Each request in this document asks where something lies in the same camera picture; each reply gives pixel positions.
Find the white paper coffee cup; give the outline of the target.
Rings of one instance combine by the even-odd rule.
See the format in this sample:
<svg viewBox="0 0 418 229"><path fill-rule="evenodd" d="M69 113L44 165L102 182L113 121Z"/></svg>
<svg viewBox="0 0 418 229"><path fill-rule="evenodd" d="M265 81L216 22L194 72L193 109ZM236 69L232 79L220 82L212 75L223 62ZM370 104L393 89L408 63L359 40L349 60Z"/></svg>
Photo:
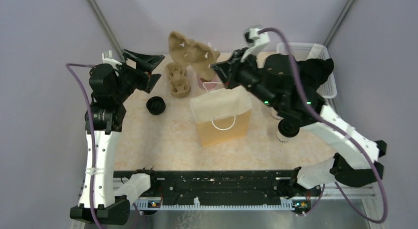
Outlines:
<svg viewBox="0 0 418 229"><path fill-rule="evenodd" d="M278 121L283 119L283 117L278 115L278 112L274 108L271 108L270 110L271 110L271 117L273 119L278 120Z"/></svg>

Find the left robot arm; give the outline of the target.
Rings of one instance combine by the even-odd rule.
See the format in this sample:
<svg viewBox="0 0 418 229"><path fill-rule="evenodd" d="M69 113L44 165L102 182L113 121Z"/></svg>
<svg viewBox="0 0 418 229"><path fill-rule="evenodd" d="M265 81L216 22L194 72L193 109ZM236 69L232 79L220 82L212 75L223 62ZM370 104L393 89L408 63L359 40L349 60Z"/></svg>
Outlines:
<svg viewBox="0 0 418 229"><path fill-rule="evenodd" d="M116 149L126 115L124 102L136 90L152 91L161 78L154 70L164 59L163 55L126 49L122 57L118 61L111 51L104 52L100 64L89 65L91 94L82 91L87 105L87 163L82 195L70 209L70 217L94 223L100 229L126 224L136 200L143 193L152 196L158 190L157 181L151 178L152 170L133 171L119 188L113 184Z"/></svg>

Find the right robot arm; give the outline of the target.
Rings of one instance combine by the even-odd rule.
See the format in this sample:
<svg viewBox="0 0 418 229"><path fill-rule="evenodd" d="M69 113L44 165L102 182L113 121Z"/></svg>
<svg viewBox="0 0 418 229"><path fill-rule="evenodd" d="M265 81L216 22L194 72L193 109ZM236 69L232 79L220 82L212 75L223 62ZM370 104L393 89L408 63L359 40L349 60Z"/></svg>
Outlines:
<svg viewBox="0 0 418 229"><path fill-rule="evenodd" d="M281 117L278 131L282 136L295 137L305 130L334 149L331 158L295 169L289 182L294 195L331 182L359 188L382 180L384 166L379 158L387 144L358 133L317 92L333 71L332 59L298 62L292 55L272 54L259 67L248 49L239 49L211 68L227 89L241 86L273 108Z"/></svg>

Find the brown paper takeout bag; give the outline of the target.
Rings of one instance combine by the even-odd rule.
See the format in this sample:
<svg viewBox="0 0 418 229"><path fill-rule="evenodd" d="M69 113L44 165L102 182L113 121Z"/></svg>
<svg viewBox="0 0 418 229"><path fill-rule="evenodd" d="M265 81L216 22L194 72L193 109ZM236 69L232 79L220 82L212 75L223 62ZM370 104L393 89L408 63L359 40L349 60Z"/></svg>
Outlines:
<svg viewBox="0 0 418 229"><path fill-rule="evenodd" d="M207 91L190 100L202 147L209 147L245 137L252 114L248 92L233 89Z"/></svg>

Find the single brown pulp cup carrier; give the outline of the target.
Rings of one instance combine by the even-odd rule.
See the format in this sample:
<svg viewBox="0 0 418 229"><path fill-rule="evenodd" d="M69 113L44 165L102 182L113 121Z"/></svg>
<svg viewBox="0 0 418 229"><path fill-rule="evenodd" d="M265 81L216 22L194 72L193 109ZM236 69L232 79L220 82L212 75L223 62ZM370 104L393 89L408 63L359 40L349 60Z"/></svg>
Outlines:
<svg viewBox="0 0 418 229"><path fill-rule="evenodd" d="M215 71L210 66L220 57L218 50L177 31L170 32L168 43L169 55L174 62L184 67L191 66L204 81L213 80Z"/></svg>

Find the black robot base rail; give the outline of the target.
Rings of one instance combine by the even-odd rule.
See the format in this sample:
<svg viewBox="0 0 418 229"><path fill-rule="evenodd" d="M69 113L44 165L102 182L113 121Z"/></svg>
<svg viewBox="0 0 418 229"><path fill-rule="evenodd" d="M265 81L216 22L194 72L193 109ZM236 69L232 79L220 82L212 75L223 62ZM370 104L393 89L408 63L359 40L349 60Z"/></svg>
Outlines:
<svg viewBox="0 0 418 229"><path fill-rule="evenodd" d="M150 175L151 187L136 205L139 210L290 210L308 211L322 188L297 186L292 170L162 171L138 169L115 171L114 188L135 173Z"/></svg>

